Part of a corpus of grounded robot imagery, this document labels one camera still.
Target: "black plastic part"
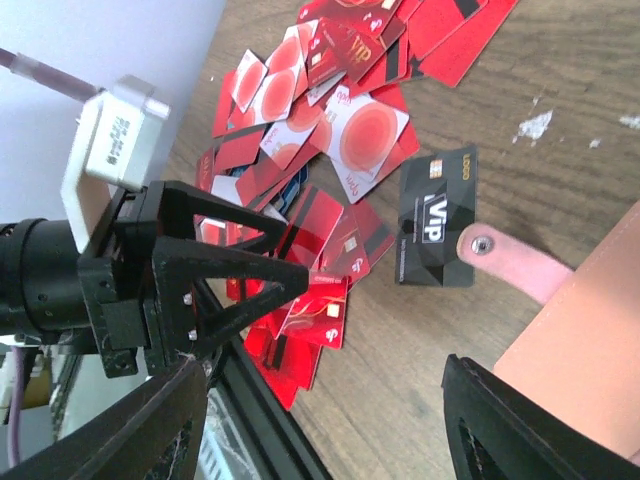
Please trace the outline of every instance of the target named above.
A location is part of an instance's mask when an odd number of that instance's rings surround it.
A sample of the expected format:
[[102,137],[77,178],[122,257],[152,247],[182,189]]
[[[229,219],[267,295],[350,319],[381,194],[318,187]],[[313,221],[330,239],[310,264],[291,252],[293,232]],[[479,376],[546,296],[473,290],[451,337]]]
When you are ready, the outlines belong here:
[[89,326],[66,221],[0,226],[0,334]]
[[235,337],[216,390],[262,479],[330,479],[326,467]]
[[202,367],[184,359],[0,478],[192,480],[206,405]]
[[568,427],[471,359],[450,355],[442,387],[460,480],[640,479],[640,467]]
[[[199,309],[222,305],[198,282]],[[207,406],[208,384],[240,432],[260,478],[330,479],[313,447],[285,412],[235,336],[214,355],[219,375],[207,379],[200,364],[184,358],[69,437],[10,470],[13,479],[189,479],[194,477]]]

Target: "screw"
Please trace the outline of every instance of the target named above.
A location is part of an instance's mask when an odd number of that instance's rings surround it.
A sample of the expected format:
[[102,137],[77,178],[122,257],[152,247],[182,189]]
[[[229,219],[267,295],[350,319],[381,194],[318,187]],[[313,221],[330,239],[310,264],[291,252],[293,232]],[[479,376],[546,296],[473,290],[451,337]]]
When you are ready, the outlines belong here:
[[493,238],[486,236],[474,238],[471,242],[471,250],[476,255],[486,255],[493,250]]
[[213,365],[211,364],[211,361],[205,360],[204,362],[202,362],[202,369],[204,370],[204,374],[207,377],[210,377],[213,373]]

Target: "red card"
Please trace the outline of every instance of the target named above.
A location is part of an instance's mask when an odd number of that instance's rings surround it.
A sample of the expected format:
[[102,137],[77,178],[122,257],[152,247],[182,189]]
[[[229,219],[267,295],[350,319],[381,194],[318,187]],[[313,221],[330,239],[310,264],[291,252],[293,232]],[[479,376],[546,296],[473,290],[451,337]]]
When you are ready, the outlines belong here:
[[291,179],[295,176],[296,173],[297,172],[294,172],[294,173],[291,173],[290,175],[284,177],[282,180],[280,180],[280,182],[276,183],[275,186],[271,187],[266,192],[261,193],[257,197],[253,198],[246,205],[243,204],[243,206],[245,206],[247,208],[250,208],[251,210],[254,210],[256,212],[262,211],[262,209],[264,207],[266,207],[267,204],[271,200],[273,200],[273,198],[279,192],[281,192],[284,187],[287,186],[287,184],[291,181]]
[[371,271],[352,207],[345,208],[322,252],[320,270],[349,277],[349,290]]
[[308,390],[320,359],[322,348],[285,335],[275,339],[269,330],[251,328],[245,340],[247,352],[277,380],[290,380]]
[[[372,98],[385,103],[390,107],[397,110],[407,112],[408,108],[402,96],[402,90],[397,85],[388,85],[386,87],[379,88],[372,92]],[[310,141],[315,142],[322,133],[323,123],[321,122],[311,136]],[[420,149],[420,142],[415,128],[408,122],[396,144],[391,148],[389,155],[383,162],[380,170],[376,174],[375,178],[368,180],[363,178],[362,175],[350,170],[342,162],[331,159],[338,179],[344,188],[349,202],[355,203],[370,192],[378,183],[384,180],[393,170],[395,170],[400,164],[416,153]]]
[[240,60],[240,65],[236,68],[231,89],[231,98],[240,110],[247,111],[249,104],[253,100],[260,84],[267,74],[267,67],[251,51],[247,50]]
[[248,206],[252,200],[269,190],[275,184],[295,174],[318,153],[319,150],[307,141],[302,145],[300,150],[298,150],[298,153],[293,157],[293,160],[291,160],[287,168],[281,170],[266,153],[261,151],[258,154],[256,164],[250,166],[236,183],[242,205]]
[[422,74],[455,87],[518,0],[491,0],[419,65]]
[[416,58],[429,55],[486,4],[487,0],[439,0],[420,5],[408,24],[409,43]]
[[387,50],[386,54],[371,67],[364,77],[349,86],[349,95],[355,97],[401,80],[406,74],[409,61],[409,35],[403,33]]
[[342,25],[326,18],[320,19],[309,43],[309,56],[306,60],[309,87],[323,83],[340,71],[339,60],[332,46],[346,38],[348,32]]
[[[343,210],[340,202],[326,192],[314,186],[306,188],[276,249],[278,258],[311,268],[324,250]],[[282,333],[291,307],[289,303],[269,315],[269,328],[274,337]]]
[[418,7],[422,5],[423,1],[424,0],[402,0],[398,10],[396,10],[396,18],[402,23],[407,23]]
[[382,255],[391,248],[395,242],[395,236],[366,200],[352,205],[351,208],[363,238],[369,265],[373,268]]
[[329,348],[342,348],[348,280],[312,272],[309,290],[294,302],[283,327],[289,338]]
[[260,142],[260,148],[285,170],[320,121],[323,110],[310,106],[306,98],[293,103],[289,118],[275,122]]
[[233,98],[231,98],[231,89],[235,81],[235,75],[236,71],[232,70],[222,79],[220,93],[218,94],[218,110],[216,110],[216,117],[213,121],[213,131],[211,132],[214,138],[220,137],[227,132],[227,120],[235,108],[235,102]]
[[220,174],[225,170],[255,162],[265,128],[266,125],[258,125],[222,137],[222,143],[216,152],[215,173]]
[[346,68],[352,82],[360,80],[384,55],[391,44],[405,31],[404,24],[392,18],[380,38],[372,38],[357,31],[351,31],[346,39],[340,39],[334,52]]
[[401,0],[315,0],[303,5],[298,22],[328,17],[366,35],[377,37],[387,27]]
[[266,384],[269,386],[273,394],[276,396],[280,404],[286,410],[291,410],[293,403],[296,399],[298,392],[298,386],[293,380],[280,375],[277,370],[268,369],[263,364],[263,358],[261,357],[263,345],[269,341],[269,338],[264,337],[264,333],[268,334],[266,330],[260,330],[251,328],[249,334],[245,339],[244,346],[249,353],[249,357],[253,361],[262,378],[264,378]]

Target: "wooden surface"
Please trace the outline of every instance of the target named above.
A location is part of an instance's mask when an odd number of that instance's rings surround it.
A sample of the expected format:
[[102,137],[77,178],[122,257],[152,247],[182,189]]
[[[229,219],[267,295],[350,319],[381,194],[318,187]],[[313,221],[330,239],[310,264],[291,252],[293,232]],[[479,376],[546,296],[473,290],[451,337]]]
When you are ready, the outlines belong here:
[[[222,75],[246,48],[266,57],[300,4],[228,0],[168,178],[193,181]],[[521,0],[458,88],[403,86],[423,153],[479,146],[478,219],[574,267],[639,196],[640,131],[619,122],[640,114],[637,5]],[[535,146],[512,143],[520,122],[550,109]],[[398,178],[368,196],[390,225]],[[344,200],[326,161],[312,181]],[[440,390],[447,355],[492,367],[539,306],[482,273],[471,289],[437,290],[398,287],[393,271],[389,252],[351,293],[346,345],[325,350],[293,412],[336,478],[452,478]]]

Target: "red plastic card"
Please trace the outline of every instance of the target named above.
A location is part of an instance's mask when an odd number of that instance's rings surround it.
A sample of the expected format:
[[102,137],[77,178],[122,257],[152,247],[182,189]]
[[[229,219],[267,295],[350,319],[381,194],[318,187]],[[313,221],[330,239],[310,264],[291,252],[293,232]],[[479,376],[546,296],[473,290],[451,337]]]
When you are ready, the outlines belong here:
[[216,152],[215,173],[255,162],[265,128],[265,125],[258,125],[222,137]]
[[371,268],[395,242],[395,236],[367,201],[351,206]]
[[349,94],[355,97],[399,81],[407,73],[408,61],[409,35],[405,32],[364,77],[349,86]]
[[326,18],[320,19],[315,35],[309,43],[309,56],[306,60],[309,87],[323,83],[340,71],[333,46],[341,39],[346,39],[348,33],[349,29],[346,27]]
[[396,18],[402,23],[407,23],[411,16],[418,10],[424,0],[402,0],[398,10],[396,10]]
[[283,333],[315,345],[342,348],[347,290],[346,277],[312,272],[309,290],[293,302]]
[[371,271],[352,207],[345,208],[322,252],[320,270],[349,277],[349,289]]
[[[202,191],[211,192],[213,185],[213,147],[202,154],[196,165],[196,180],[194,185]],[[204,217],[196,215],[195,225],[199,225]]]
[[460,83],[517,0],[491,0],[436,48],[418,69],[449,87]]
[[380,38],[372,38],[363,33],[351,31],[349,36],[341,39],[334,49],[340,60],[340,70],[346,69],[351,81],[357,82],[371,70],[404,31],[405,25],[397,18],[391,19]]
[[[402,95],[402,90],[398,85],[388,85],[379,88],[371,93],[372,98],[375,100],[387,104],[397,110],[408,112],[406,102]],[[316,129],[311,136],[311,141],[314,141],[314,136],[320,131],[320,127]],[[341,162],[331,160],[336,172],[338,173],[338,179],[342,184],[347,197],[351,203],[355,203],[364,197],[369,191],[371,191],[378,183],[384,180],[391,174],[396,168],[398,168],[402,162],[407,158],[415,154],[420,150],[420,142],[418,135],[412,123],[407,123],[398,141],[393,146],[389,155],[385,159],[382,167],[378,171],[376,177],[373,180],[367,180],[362,175],[346,168]]]
[[[278,258],[313,267],[335,229],[343,207],[329,194],[317,187],[308,187],[298,200],[298,207],[276,253]],[[269,315],[269,328],[274,337],[282,333],[282,326],[292,304]]]
[[311,388],[322,350],[319,345],[285,335],[275,339],[269,330],[251,328],[245,348],[273,379]]
[[[298,170],[318,153],[319,150],[306,141],[302,147],[300,147],[298,153],[295,154],[289,165],[284,170],[281,170],[266,153],[260,151],[256,164],[250,166],[236,183],[242,205],[249,206],[256,197],[267,192],[271,187],[282,182],[285,178],[291,177],[298,172]],[[280,190],[273,192],[273,196],[275,196],[278,191]]]
[[277,370],[265,366],[263,351],[270,339],[271,336],[267,330],[251,328],[244,341],[244,346],[256,369],[280,404],[286,410],[291,410],[296,399],[298,386],[293,380],[281,375]]
[[236,71],[232,70],[222,79],[220,94],[218,95],[218,109],[216,110],[216,117],[213,121],[212,136],[214,138],[221,137],[227,133],[227,121],[229,120],[231,112],[233,112],[233,109],[235,108],[235,102],[233,101],[233,98],[231,98],[231,89],[235,82],[235,75]]
[[377,37],[387,27],[401,0],[315,0],[303,5],[298,23],[328,17],[366,35]]
[[487,0],[424,2],[409,20],[409,43],[419,60],[487,5]]

